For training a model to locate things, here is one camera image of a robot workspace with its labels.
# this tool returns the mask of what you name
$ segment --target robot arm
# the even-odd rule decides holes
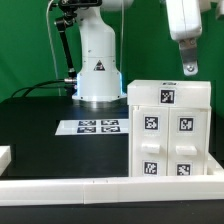
[[[197,38],[201,36],[201,11],[210,9],[209,0],[167,0],[170,34],[179,43],[184,74],[195,75],[197,65]]]
[[[69,68],[69,76],[76,79],[73,95],[84,105],[93,107],[117,104],[126,98],[122,92],[122,76],[116,68],[115,33],[101,18],[100,8],[117,11],[127,8],[133,0],[59,0],[63,17],[56,20]],[[65,30],[77,22],[81,34],[82,69],[76,74],[72,65]]]

